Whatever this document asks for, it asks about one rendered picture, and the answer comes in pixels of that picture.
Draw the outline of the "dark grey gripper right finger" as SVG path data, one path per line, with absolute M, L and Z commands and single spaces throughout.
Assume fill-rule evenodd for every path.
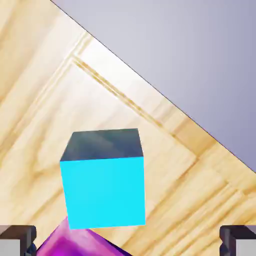
M 256 256 L 256 225 L 222 225 L 219 256 Z

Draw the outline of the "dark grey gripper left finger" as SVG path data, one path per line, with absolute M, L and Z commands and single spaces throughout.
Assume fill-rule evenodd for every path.
M 36 256 L 34 225 L 0 225 L 0 256 Z

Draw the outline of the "small purple cube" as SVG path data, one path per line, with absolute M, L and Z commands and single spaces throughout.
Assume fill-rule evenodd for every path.
M 37 249 L 36 256 L 132 256 L 91 229 L 70 229 L 65 218 Z

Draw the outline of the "small cyan cube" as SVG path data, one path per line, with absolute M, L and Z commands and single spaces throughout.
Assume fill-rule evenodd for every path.
M 145 225 L 144 154 L 138 129 L 73 132 L 60 172 L 72 230 Z

